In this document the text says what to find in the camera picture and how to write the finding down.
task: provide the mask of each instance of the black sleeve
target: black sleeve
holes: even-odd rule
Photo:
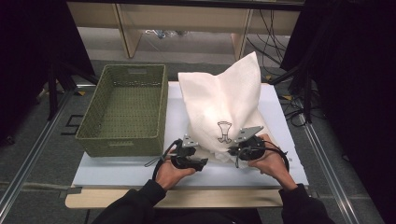
[[[139,191],[130,189],[122,198],[109,205],[92,224],[151,223],[153,206],[165,197],[165,190],[149,180]]]
[[[327,215],[324,204],[306,193],[304,185],[299,184],[297,189],[286,192],[279,191],[283,202],[282,218],[285,224],[289,223],[334,223]]]

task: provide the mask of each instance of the gray carpet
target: gray carpet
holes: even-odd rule
[[[96,75],[99,76],[104,65],[108,63],[114,62],[92,61]],[[166,65],[170,80],[177,79],[177,72],[193,71],[219,74],[229,67],[227,64],[213,65],[206,63],[166,63]],[[283,73],[282,70],[276,68],[272,68],[271,72]],[[262,70],[263,77],[267,74],[265,70]],[[276,85],[276,91],[279,94],[288,94],[288,86],[289,82],[278,84]],[[64,206],[64,198],[59,197],[60,193],[71,185],[83,154],[82,147],[76,142],[75,136],[62,135],[62,133],[72,133],[76,129],[74,127],[66,127],[66,123],[72,115],[83,115],[91,98],[92,91],[87,91],[84,96],[73,96],[67,103],[50,140],[27,180],[29,184],[25,186],[25,189],[17,198],[5,223],[84,223],[86,211],[66,208]],[[282,100],[281,103],[286,108],[290,102]],[[43,102],[32,109],[29,116],[18,129],[16,134],[17,143],[13,146],[0,148],[0,181],[3,182],[2,190],[4,190],[7,182],[12,180],[24,157],[44,127],[48,108],[48,96],[44,96]],[[79,122],[80,120],[74,119],[72,123]],[[294,127],[290,122],[288,124],[297,153],[310,183],[310,190],[318,194],[336,223],[345,223],[305,134],[304,127]],[[348,161],[341,158],[343,150],[339,146],[329,123],[325,119],[313,117],[313,124],[328,157],[332,161],[332,166],[343,184],[346,194],[351,198],[361,223],[383,223],[353,168]],[[259,209],[263,223],[281,223],[280,211],[280,208]],[[90,221],[99,212],[100,210],[92,211]]]

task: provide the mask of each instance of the plastic basket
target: plastic basket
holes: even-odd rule
[[[107,65],[76,134],[91,157],[163,153],[165,65]]]

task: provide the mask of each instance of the person's right hand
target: person's right hand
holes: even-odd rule
[[[264,141],[266,141],[265,146],[276,149],[271,143],[268,134],[263,134],[259,136]],[[292,190],[297,188],[294,180],[291,178],[288,170],[286,169],[285,163],[283,162],[280,155],[274,151],[266,150],[264,155],[254,161],[249,161],[248,166],[256,167],[260,170],[262,174],[270,175],[275,178],[279,184],[285,190]]]

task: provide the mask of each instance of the floor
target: floor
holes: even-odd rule
[[[224,66],[235,62],[231,37],[228,34],[188,32],[186,35],[179,36],[169,32],[169,36],[160,39],[153,33],[143,33],[135,56],[132,59],[127,59],[118,30],[94,28],[79,28],[78,30],[92,64],[99,64],[101,61],[124,61],[127,63],[222,64]],[[260,38],[265,40],[266,36],[261,35]],[[264,43],[260,38],[256,35],[249,36],[254,45],[263,48]],[[280,43],[287,46],[289,41],[287,36],[279,36],[278,39]],[[245,55],[253,50],[254,48],[247,43]],[[274,48],[268,48],[266,52],[276,60],[281,60]],[[282,74],[284,72],[278,68],[277,63],[262,57],[260,53],[258,56],[260,65],[271,69],[271,73]],[[96,73],[100,74],[101,69],[100,66],[95,66]],[[265,71],[262,74],[264,78],[271,75]],[[289,83],[290,81],[286,80],[276,85],[278,94],[288,94]],[[92,96],[92,92],[87,91],[86,95],[73,95],[66,102],[64,112],[59,121],[54,124],[55,128],[51,132],[46,146],[38,155],[33,170],[28,175],[21,193],[15,199],[3,223],[85,223],[86,221],[89,223],[100,213],[100,210],[92,210],[87,217],[86,210],[73,210],[64,206],[65,191],[73,181],[74,173],[83,153],[80,146],[77,145],[74,135],[63,134],[72,133],[76,128],[67,127],[65,124],[72,115],[85,113],[90,96]],[[295,109],[290,105],[290,101],[281,100],[280,103],[285,114]],[[20,128],[15,134],[16,144],[0,147],[0,196],[4,195],[9,182],[19,171],[37,137],[46,127],[48,108],[48,95],[44,95],[41,103],[34,106],[22,119]],[[293,125],[293,123],[299,123],[304,119],[297,116],[293,119],[293,123],[289,120],[288,124],[310,183],[310,193],[313,197],[318,197],[324,202],[335,223],[383,223],[352,166],[342,158],[343,150],[330,125],[323,118],[323,114],[320,110],[312,113],[315,116],[311,128],[318,136],[325,155],[331,161],[336,178],[341,184],[342,191],[351,202],[359,222],[350,222],[345,219],[346,216],[334,197],[332,183],[329,182],[326,171],[322,169],[318,154],[307,135],[307,128]],[[281,208],[259,209],[263,223],[282,223],[280,211]]]

